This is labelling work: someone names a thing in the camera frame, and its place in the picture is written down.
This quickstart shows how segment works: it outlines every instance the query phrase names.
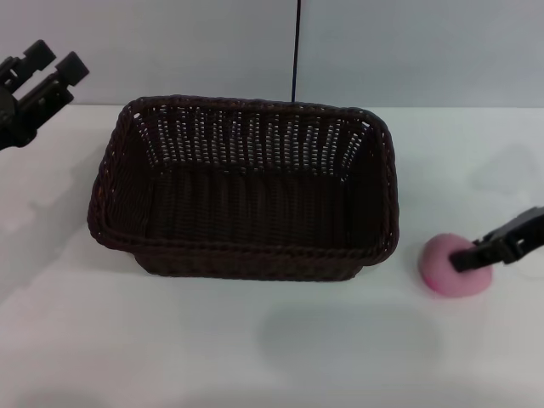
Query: white tabletop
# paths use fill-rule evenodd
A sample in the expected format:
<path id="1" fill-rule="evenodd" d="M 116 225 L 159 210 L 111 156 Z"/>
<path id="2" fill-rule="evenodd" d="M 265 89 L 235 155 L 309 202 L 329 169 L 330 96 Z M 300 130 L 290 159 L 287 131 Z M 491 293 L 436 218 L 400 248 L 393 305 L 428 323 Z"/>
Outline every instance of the white tabletop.
<path id="1" fill-rule="evenodd" d="M 169 279 L 98 245 L 88 198 L 121 108 L 71 106 L 0 153 L 0 407 L 536 408 L 544 257 L 434 296 L 416 256 L 544 204 L 544 110 L 375 109 L 396 253 L 336 284 Z"/>

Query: pink sponge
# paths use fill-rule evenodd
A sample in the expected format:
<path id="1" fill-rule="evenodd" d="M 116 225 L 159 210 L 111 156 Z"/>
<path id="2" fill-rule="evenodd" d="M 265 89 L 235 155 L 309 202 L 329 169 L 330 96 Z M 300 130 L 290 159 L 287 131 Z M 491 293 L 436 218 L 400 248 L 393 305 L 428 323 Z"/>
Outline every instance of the pink sponge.
<path id="1" fill-rule="evenodd" d="M 419 258 L 419 273 L 433 291 L 448 298 L 476 295 L 489 287 L 493 269 L 457 272 L 450 262 L 450 255 L 474 247 L 474 244 L 454 234 L 436 235 L 427 243 Z"/>

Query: wicker basket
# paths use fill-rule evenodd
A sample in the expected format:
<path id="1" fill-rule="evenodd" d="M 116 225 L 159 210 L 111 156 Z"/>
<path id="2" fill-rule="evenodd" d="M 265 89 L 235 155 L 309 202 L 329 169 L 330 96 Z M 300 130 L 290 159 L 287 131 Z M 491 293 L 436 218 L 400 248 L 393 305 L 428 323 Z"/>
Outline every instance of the wicker basket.
<path id="1" fill-rule="evenodd" d="M 398 217 L 372 113 L 172 96 L 122 111 L 88 226 L 152 274 L 343 281 L 391 255 Z"/>

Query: basket rim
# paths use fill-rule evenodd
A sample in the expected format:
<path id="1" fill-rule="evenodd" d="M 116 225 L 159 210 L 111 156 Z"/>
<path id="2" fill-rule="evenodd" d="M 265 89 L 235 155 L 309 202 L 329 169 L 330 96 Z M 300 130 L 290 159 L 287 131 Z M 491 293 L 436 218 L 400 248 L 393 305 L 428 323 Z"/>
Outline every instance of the basket rim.
<path id="1" fill-rule="evenodd" d="M 108 150 L 114 143 L 124 143 L 125 135 L 134 124 L 134 116 L 153 108 L 160 110 L 165 106 L 215 108 L 233 111 L 256 111 L 258 113 L 296 113 L 299 115 L 337 116 L 338 119 L 359 118 L 376 128 L 383 136 L 384 166 L 386 167 L 388 186 L 383 190 L 387 196 L 387 203 L 383 206 L 383 215 L 386 218 L 382 223 L 381 236 L 388 237 L 374 246 L 362 248 L 320 248 L 316 246 L 277 246 L 264 244 L 241 244 L 217 241 L 183 241 L 156 238 L 144 238 L 137 235 L 124 234 L 112 229 L 106 221 L 105 203 L 109 194 L 99 194 L 101 183 L 104 181 L 106 157 Z M 397 200 L 397 183 L 394 165 L 394 149 L 387 125 L 374 113 L 361 108 L 337 108 L 329 105 L 309 104 L 300 102 L 273 102 L 263 99 L 232 99 L 208 98 L 200 96 L 158 96 L 143 97 L 126 105 L 121 111 L 117 125 L 111 135 L 110 143 L 106 148 L 105 159 L 100 163 L 99 174 L 95 180 L 91 202 L 88 209 L 88 227 L 92 237 L 100 244 L 110 249 L 142 255 L 170 255 L 176 256 L 181 252 L 203 253 L 238 253 L 240 255 L 288 256 L 297 258 L 337 258 L 368 261 L 368 265 L 378 264 L 388 258 L 397 247 L 399 241 L 399 205 Z"/>

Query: white wall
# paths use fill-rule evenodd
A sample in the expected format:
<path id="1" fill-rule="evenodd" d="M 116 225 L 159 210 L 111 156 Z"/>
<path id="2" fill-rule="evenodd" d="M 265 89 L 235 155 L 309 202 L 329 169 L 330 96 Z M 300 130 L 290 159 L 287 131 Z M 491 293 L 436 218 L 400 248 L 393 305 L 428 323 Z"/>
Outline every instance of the white wall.
<path id="1" fill-rule="evenodd" d="M 3 0 L 0 58 L 43 38 L 91 75 L 79 103 L 145 95 L 291 98 L 292 0 Z"/>
<path id="2" fill-rule="evenodd" d="M 303 0 L 297 99 L 544 106 L 544 2 Z"/>

